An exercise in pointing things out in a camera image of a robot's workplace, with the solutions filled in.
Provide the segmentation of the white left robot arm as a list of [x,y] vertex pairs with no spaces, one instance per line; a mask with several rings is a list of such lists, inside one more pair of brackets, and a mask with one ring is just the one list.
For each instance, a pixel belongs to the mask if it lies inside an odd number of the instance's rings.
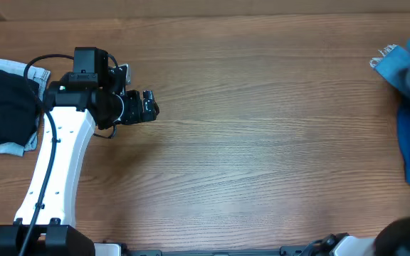
[[110,126],[154,121],[151,91],[68,91],[45,98],[44,133],[28,193],[11,225],[0,225],[0,255],[123,255],[119,243],[94,243],[75,228],[75,200],[85,151],[97,124],[92,105]]

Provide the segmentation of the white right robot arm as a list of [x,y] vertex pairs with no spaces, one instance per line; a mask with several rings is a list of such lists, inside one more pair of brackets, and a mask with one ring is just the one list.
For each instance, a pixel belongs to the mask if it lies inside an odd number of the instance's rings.
[[347,233],[328,235],[311,242],[303,255],[410,256],[410,217],[395,220],[374,238]]

